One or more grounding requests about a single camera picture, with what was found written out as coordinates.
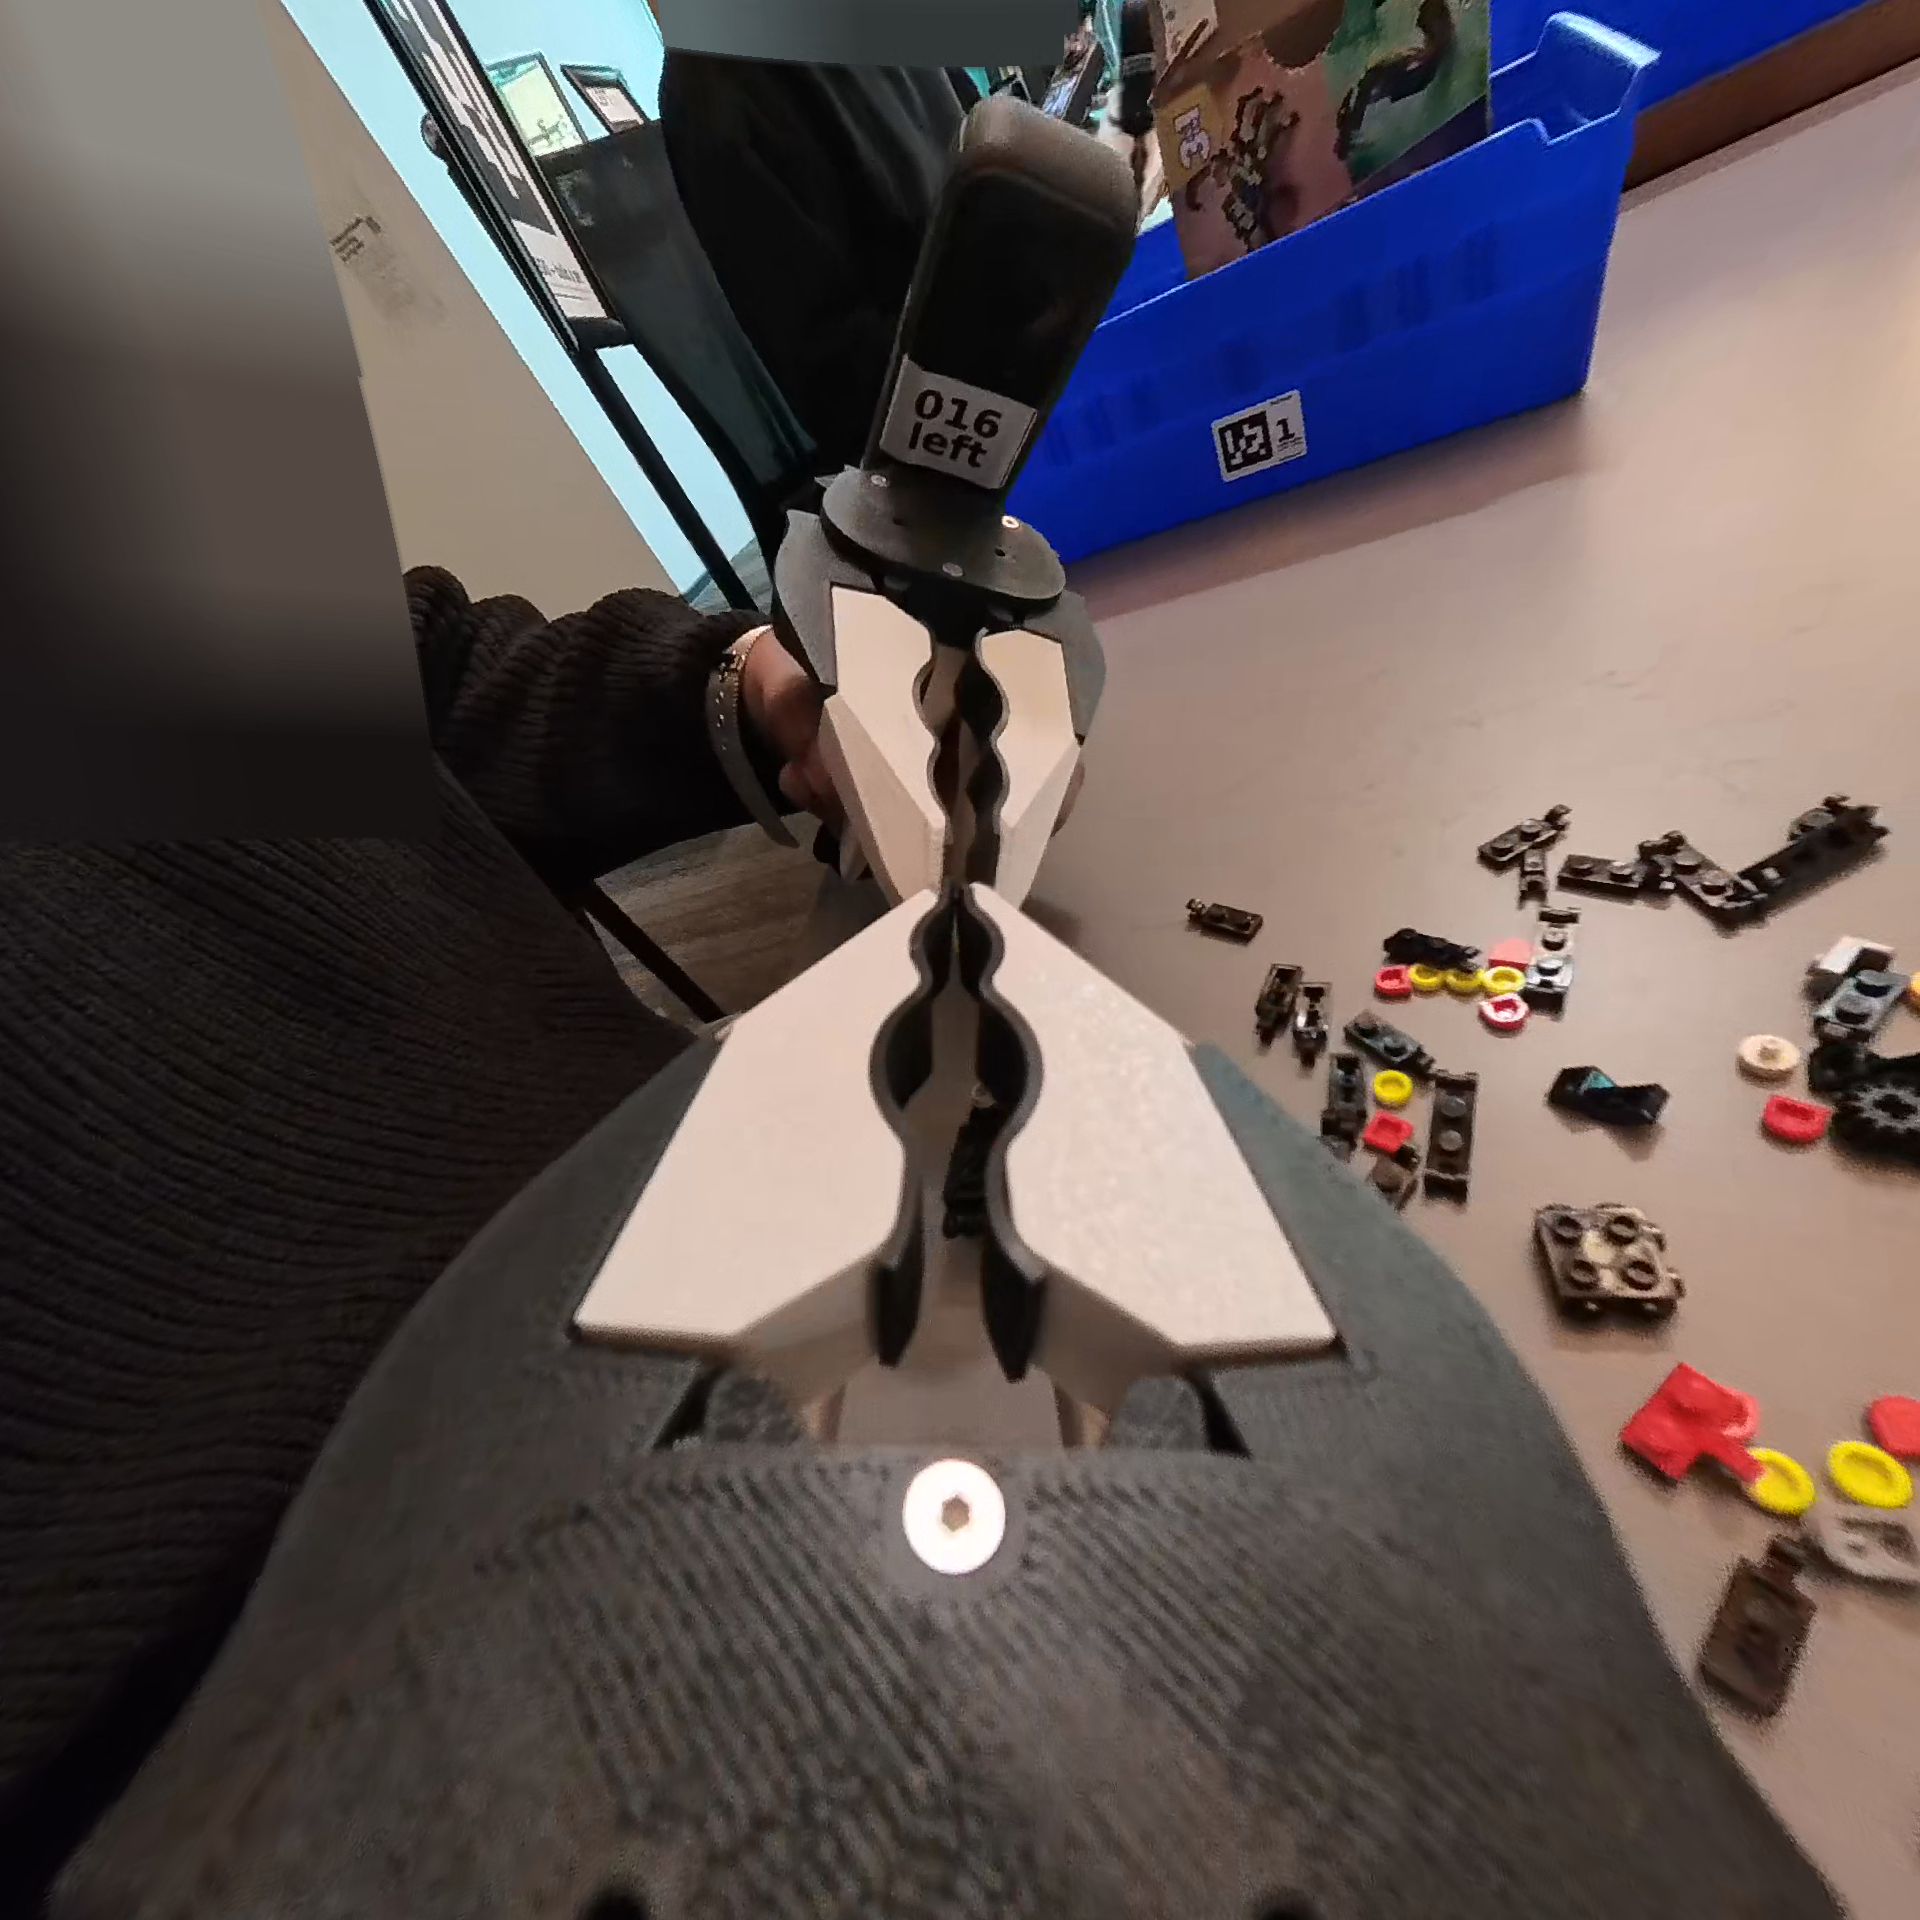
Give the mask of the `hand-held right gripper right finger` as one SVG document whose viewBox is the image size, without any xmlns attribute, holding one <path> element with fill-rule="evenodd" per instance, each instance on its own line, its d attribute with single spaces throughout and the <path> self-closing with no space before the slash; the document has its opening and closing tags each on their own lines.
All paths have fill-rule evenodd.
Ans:
<svg viewBox="0 0 1920 1920">
<path fill-rule="evenodd" d="M 1334 1322 L 1192 1044 L 991 888 L 966 888 L 980 1320 L 1096 1445 L 1141 1380 L 1326 1359 Z"/>
</svg>

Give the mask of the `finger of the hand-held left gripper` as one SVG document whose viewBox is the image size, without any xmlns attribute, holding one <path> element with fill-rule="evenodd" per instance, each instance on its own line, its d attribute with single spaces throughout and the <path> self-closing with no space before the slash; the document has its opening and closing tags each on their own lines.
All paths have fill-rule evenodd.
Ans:
<svg viewBox="0 0 1920 1920">
<path fill-rule="evenodd" d="M 879 592 L 829 594 L 837 684 L 822 760 L 855 849 L 888 906 L 956 874 L 966 656 Z"/>
<path fill-rule="evenodd" d="M 976 641 L 960 681 L 962 874 L 1021 906 L 1080 779 L 1062 645 L 1027 629 Z"/>
</svg>

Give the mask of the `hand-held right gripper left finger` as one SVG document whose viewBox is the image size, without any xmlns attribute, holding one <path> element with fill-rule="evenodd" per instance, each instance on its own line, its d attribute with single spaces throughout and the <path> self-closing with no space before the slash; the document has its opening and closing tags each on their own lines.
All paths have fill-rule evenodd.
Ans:
<svg viewBox="0 0 1920 1920">
<path fill-rule="evenodd" d="M 581 1339 L 776 1385 L 876 1426 L 938 1282 L 938 1159 L 964 1107 L 948 888 L 735 1019 L 573 1314 Z"/>
</svg>

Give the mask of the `black lego assembly lime horns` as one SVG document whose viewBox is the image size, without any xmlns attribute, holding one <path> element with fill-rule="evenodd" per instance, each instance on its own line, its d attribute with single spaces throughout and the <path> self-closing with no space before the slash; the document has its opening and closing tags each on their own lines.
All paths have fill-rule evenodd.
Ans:
<svg viewBox="0 0 1920 1920">
<path fill-rule="evenodd" d="M 1005 1105 L 976 1082 L 947 1162 L 942 1232 L 948 1242 L 978 1239 L 987 1231 L 990 1162 L 1005 1120 Z"/>
</svg>

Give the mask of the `person's left forearm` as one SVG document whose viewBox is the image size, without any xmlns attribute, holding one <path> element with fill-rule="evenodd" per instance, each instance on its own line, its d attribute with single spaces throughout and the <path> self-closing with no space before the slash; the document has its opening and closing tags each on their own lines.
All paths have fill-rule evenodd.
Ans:
<svg viewBox="0 0 1920 1920">
<path fill-rule="evenodd" d="M 630 587 L 546 618 L 444 567 L 403 587 L 435 751 L 551 889 L 750 821 L 706 692 L 751 616 Z"/>
</svg>

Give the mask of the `printed cardboard lego box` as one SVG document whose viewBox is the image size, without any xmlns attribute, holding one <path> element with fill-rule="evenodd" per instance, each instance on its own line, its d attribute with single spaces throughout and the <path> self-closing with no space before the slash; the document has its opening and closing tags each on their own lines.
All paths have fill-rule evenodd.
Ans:
<svg viewBox="0 0 1920 1920">
<path fill-rule="evenodd" d="M 1188 279 L 1492 130 L 1485 2 L 1160 2 L 1152 91 Z"/>
</svg>

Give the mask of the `pile of loose lego pieces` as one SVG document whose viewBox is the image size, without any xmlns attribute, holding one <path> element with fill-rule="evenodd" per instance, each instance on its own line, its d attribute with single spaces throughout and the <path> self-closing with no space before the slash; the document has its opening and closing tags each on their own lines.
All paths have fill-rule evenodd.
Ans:
<svg viewBox="0 0 1920 1920">
<path fill-rule="evenodd" d="M 1792 818 L 1786 841 L 1731 869 L 1680 829 L 1638 841 L 1635 856 L 1549 851 L 1570 825 L 1555 805 L 1477 849 L 1494 874 L 1516 874 L 1518 900 L 1535 914 L 1524 940 L 1491 947 L 1421 928 L 1383 938 L 1373 996 L 1469 1001 L 1492 1033 L 1520 1033 L 1558 1017 L 1575 979 L 1575 907 L 1549 891 L 1584 896 L 1682 896 L 1723 930 L 1762 924 L 1787 903 L 1870 860 L 1887 827 L 1877 805 L 1828 796 Z M 1805 972 L 1808 1047 L 1779 1035 L 1739 1041 L 1735 1068 L 1768 1085 L 1759 1133 L 1786 1148 L 1831 1140 L 1868 1162 L 1915 1169 L 1915 1055 L 1887 1057 L 1877 1037 L 1898 1007 L 1915 1009 L 1915 973 L 1898 951 L 1859 938 L 1827 949 Z M 1363 1154 L 1366 1184 L 1391 1208 L 1415 1192 L 1466 1203 L 1471 1192 L 1479 1076 L 1439 1068 L 1403 1026 L 1363 1013 L 1342 1026 L 1328 1064 L 1323 1145 Z M 1531 1248 L 1549 1304 L 1570 1322 L 1671 1322 L 1684 1298 L 1669 1236 L 1624 1203 L 1538 1208 Z M 1675 1362 L 1624 1419 L 1619 1445 L 1666 1481 L 1715 1467 L 1758 1509 L 1795 1529 L 1759 1556 L 1735 1562 L 1695 1658 L 1700 1677 L 1752 1719 L 1774 1716 L 1805 1655 L 1814 1602 L 1808 1562 L 1862 1584 L 1915 1593 L 1915 1394 L 1878 1394 L 1862 1409 L 1866 1439 L 1828 1445 L 1821 1475 L 1759 1445 L 1759 1403 Z"/>
</svg>

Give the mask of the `person's left hand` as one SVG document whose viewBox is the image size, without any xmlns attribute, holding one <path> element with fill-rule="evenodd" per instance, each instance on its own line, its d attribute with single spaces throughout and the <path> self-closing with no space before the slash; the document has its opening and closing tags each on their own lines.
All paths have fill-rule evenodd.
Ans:
<svg viewBox="0 0 1920 1920">
<path fill-rule="evenodd" d="M 826 698 L 771 627 L 743 637 L 739 708 L 750 748 L 772 768 L 783 812 L 805 812 L 832 840 L 835 861 L 851 874 L 855 841 L 821 736 Z"/>
</svg>

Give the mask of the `black metal chair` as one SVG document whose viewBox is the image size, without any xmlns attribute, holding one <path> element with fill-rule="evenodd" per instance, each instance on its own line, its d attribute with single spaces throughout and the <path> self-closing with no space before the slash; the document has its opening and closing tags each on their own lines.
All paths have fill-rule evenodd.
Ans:
<svg viewBox="0 0 1920 1920">
<path fill-rule="evenodd" d="M 640 969 L 644 969 L 683 1011 L 706 1026 L 720 1026 L 731 1019 L 723 1009 L 644 928 L 616 906 L 598 883 L 588 883 L 566 893 L 566 911 L 611 938 L 614 949 L 623 951 Z"/>
</svg>

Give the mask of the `blue plastic bin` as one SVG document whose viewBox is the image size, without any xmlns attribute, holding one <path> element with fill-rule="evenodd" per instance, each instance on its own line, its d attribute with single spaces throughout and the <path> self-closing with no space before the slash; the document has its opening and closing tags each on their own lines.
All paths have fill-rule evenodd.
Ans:
<svg viewBox="0 0 1920 1920">
<path fill-rule="evenodd" d="M 1579 393 L 1656 60 L 1562 11 L 1461 155 L 1196 279 L 1142 231 L 1013 514 L 1074 562 Z"/>
<path fill-rule="evenodd" d="M 1492 2 L 1491 67 L 1528 58 L 1556 11 L 1582 15 L 1638 42 L 1656 63 L 1638 84 L 1638 111 L 1762 58 L 1787 42 L 1859 11 L 1860 2 Z"/>
</svg>

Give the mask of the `dark chair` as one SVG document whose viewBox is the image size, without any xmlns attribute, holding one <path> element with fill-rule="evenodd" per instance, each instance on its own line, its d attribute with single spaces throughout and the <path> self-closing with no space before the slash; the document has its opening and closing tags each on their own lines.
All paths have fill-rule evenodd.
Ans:
<svg viewBox="0 0 1920 1920">
<path fill-rule="evenodd" d="M 771 562 L 788 513 L 813 491 L 816 447 L 735 322 L 683 210 L 663 130 L 623 128 L 543 155 L 538 167 L 607 312 L 605 321 L 576 325 L 576 371 L 726 605 L 757 609 L 731 552 L 605 367 L 611 348 L 640 355 L 716 460 Z"/>
</svg>

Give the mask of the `person's dark sweater torso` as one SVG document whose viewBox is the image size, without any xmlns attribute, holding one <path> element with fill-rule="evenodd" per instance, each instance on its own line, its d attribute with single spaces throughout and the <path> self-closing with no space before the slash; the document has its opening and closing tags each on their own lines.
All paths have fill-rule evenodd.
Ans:
<svg viewBox="0 0 1920 1920">
<path fill-rule="evenodd" d="M 4 1915 L 398 1322 L 692 1047 L 490 833 L 4 849 Z"/>
</svg>

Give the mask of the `black framed board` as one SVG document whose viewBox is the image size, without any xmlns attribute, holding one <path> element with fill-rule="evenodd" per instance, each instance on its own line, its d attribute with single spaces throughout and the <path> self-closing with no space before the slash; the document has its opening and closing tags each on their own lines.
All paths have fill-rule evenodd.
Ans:
<svg viewBox="0 0 1920 1920">
<path fill-rule="evenodd" d="M 628 346 L 464 27 L 444 2 L 365 2 L 432 121 L 446 167 L 566 355 Z"/>
</svg>

